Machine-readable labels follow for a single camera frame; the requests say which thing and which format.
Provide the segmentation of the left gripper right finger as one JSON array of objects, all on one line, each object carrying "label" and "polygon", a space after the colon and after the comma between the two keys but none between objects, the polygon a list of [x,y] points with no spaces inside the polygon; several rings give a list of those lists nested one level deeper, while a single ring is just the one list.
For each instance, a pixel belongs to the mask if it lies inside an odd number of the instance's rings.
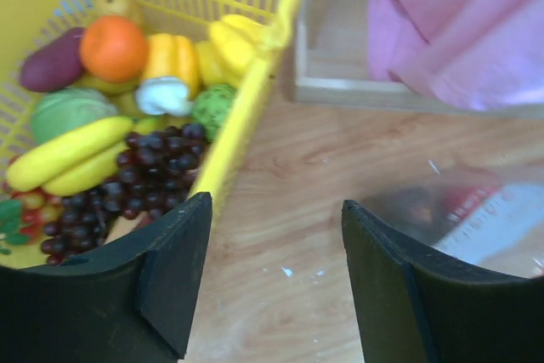
[{"label": "left gripper right finger", "polygon": [[347,200],[343,245],[367,362],[541,362],[543,279],[477,267]]}]

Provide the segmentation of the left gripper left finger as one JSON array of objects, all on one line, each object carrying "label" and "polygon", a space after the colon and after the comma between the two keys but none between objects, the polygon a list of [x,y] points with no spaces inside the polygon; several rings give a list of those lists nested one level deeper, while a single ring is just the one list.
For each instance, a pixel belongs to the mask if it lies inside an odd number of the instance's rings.
[{"label": "left gripper left finger", "polygon": [[212,197],[201,192],[58,266],[2,268],[2,361],[182,360],[211,222]]}]

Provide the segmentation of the clear zip top bag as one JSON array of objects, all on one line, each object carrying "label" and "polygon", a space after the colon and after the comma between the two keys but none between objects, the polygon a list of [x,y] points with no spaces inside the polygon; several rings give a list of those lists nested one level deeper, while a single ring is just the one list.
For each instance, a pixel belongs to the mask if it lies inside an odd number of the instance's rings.
[{"label": "clear zip top bag", "polygon": [[[445,218],[448,188],[500,185],[458,225]],[[396,230],[468,264],[535,278],[543,274],[543,168],[454,167],[371,193],[362,205]]]}]

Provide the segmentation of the dark grape bunch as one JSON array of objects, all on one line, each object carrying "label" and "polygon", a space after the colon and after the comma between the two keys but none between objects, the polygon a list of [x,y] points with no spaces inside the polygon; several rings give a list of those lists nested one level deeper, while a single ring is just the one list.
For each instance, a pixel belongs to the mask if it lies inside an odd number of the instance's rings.
[{"label": "dark grape bunch", "polygon": [[163,130],[133,130],[97,159],[48,183],[63,211],[44,227],[47,264],[102,246],[119,218],[155,220],[189,195],[208,147],[198,122]]}]

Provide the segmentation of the red apple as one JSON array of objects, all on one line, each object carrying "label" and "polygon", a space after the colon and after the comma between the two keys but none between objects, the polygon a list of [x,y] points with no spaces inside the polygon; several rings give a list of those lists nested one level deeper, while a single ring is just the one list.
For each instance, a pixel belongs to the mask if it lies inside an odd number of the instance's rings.
[{"label": "red apple", "polygon": [[500,185],[463,185],[448,188],[442,201],[446,220],[453,225],[458,225],[499,188]]}]

